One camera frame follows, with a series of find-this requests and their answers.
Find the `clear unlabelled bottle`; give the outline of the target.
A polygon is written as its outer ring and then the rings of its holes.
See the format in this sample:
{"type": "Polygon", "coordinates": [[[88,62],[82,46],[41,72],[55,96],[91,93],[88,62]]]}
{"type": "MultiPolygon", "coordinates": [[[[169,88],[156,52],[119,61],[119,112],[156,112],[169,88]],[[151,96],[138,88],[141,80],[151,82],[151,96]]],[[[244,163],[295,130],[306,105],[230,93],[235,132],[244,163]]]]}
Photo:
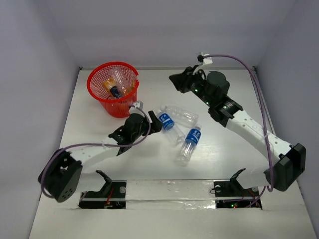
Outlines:
{"type": "Polygon", "coordinates": [[[199,119],[199,115],[178,106],[162,105],[160,106],[160,109],[167,113],[174,122],[181,124],[184,127],[195,127],[199,119]]]}

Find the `blue label bottle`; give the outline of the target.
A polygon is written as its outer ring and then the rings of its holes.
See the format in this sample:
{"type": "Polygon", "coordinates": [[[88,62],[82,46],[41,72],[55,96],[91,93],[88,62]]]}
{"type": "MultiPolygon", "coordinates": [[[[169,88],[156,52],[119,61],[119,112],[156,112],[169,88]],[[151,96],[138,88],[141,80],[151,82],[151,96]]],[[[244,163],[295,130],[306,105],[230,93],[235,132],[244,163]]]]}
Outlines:
{"type": "Polygon", "coordinates": [[[189,130],[178,154],[176,155],[176,162],[179,165],[186,166],[192,154],[200,140],[201,137],[201,128],[200,124],[197,124],[195,127],[189,130]]]}
{"type": "Polygon", "coordinates": [[[172,146],[177,146],[184,141],[185,134],[168,113],[159,109],[157,110],[157,118],[162,123],[162,131],[172,146]]]}

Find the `small orange juice bottle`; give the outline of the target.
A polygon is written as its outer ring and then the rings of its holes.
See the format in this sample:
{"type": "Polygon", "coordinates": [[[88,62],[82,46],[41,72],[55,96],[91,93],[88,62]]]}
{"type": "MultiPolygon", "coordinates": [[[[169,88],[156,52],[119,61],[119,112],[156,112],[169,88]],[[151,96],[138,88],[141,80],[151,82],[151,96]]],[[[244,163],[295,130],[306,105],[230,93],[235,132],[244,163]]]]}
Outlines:
{"type": "Polygon", "coordinates": [[[128,95],[129,93],[131,93],[133,89],[134,89],[134,86],[127,87],[127,88],[126,88],[125,95],[128,95]]]}

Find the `clear bottle white cap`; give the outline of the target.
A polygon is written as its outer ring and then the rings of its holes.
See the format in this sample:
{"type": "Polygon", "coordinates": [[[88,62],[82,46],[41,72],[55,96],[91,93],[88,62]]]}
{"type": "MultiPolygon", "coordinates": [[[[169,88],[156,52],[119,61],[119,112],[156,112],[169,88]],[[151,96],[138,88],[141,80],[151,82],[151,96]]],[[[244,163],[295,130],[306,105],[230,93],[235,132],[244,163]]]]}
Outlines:
{"type": "Polygon", "coordinates": [[[129,84],[122,70],[120,68],[112,68],[110,69],[110,76],[116,82],[121,93],[124,95],[127,94],[129,91],[129,84]]]}

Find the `tall orange drink bottle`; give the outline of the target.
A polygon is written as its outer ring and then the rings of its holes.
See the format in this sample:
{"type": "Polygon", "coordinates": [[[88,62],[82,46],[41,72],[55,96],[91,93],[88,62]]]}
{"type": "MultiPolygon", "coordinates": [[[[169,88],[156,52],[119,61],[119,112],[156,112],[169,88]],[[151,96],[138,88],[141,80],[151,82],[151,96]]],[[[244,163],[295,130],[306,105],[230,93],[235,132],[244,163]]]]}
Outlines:
{"type": "Polygon", "coordinates": [[[116,99],[120,99],[123,97],[123,94],[118,89],[118,86],[113,78],[107,79],[102,83],[102,85],[112,97],[116,99]]]}

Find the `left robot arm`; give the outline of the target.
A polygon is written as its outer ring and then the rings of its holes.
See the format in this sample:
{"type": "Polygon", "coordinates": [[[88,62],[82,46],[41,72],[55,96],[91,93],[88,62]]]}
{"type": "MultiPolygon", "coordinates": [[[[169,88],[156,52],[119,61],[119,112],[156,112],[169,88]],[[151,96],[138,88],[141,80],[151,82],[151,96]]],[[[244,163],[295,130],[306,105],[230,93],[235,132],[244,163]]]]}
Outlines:
{"type": "Polygon", "coordinates": [[[100,143],[80,143],[56,150],[38,177],[41,192],[62,203],[68,200],[82,182],[81,173],[107,158],[125,153],[162,129],[153,111],[137,108],[124,124],[100,143]]]}

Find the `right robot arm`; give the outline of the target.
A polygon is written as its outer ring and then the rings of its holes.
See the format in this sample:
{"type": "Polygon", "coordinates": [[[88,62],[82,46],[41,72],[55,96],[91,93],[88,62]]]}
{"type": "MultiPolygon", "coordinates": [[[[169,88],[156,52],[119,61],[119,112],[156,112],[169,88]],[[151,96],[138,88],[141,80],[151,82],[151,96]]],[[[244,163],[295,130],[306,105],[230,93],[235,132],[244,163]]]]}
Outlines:
{"type": "Polygon", "coordinates": [[[192,92],[206,103],[208,113],[216,122],[241,136],[266,159],[271,159],[272,164],[267,169],[237,171],[229,183],[234,195],[241,195],[248,188],[264,186],[284,192],[304,172],[306,148],[300,143],[292,145],[264,130],[241,105],[228,97],[230,83],[223,73],[211,71],[205,74],[187,67],[182,73],[170,75],[169,79],[177,91],[192,92]]]}

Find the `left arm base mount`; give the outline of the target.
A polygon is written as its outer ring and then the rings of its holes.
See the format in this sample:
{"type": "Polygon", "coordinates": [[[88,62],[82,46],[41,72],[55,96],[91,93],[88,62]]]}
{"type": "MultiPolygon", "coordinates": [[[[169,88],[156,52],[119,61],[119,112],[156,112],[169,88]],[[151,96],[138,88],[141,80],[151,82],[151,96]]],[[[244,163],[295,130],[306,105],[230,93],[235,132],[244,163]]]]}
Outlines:
{"type": "Polygon", "coordinates": [[[99,191],[81,193],[78,207],[81,209],[125,209],[127,181],[113,181],[106,173],[96,170],[104,179],[99,191]]]}

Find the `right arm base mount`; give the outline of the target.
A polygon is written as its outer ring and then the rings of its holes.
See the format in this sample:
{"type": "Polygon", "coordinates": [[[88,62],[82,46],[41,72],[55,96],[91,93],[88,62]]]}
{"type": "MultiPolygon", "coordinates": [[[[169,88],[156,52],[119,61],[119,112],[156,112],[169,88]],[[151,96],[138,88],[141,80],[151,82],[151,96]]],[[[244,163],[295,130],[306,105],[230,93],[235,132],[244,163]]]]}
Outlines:
{"type": "Polygon", "coordinates": [[[237,181],[244,170],[240,169],[229,180],[214,181],[209,193],[215,196],[216,208],[262,208],[259,189],[244,189],[237,181]]]}

